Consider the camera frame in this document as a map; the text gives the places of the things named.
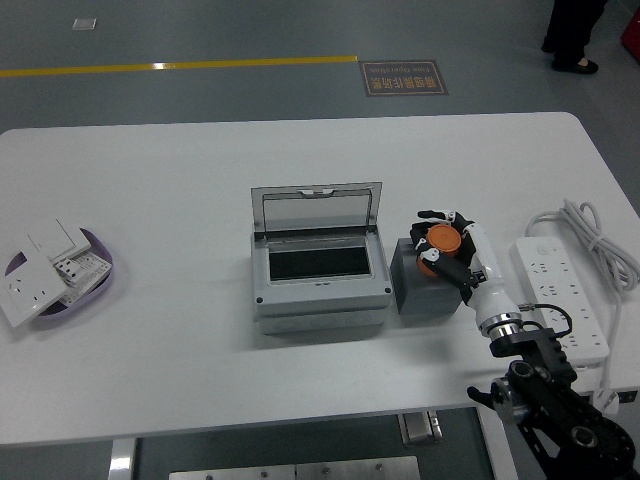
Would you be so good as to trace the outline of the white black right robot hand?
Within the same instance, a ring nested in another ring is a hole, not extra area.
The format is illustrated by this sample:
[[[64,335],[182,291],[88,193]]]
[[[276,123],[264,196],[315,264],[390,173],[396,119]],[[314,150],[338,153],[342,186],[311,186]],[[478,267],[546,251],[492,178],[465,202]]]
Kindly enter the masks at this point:
[[[522,315],[483,227],[453,210],[422,210],[417,216],[410,230],[417,264],[459,290],[483,336],[495,340],[521,332]]]

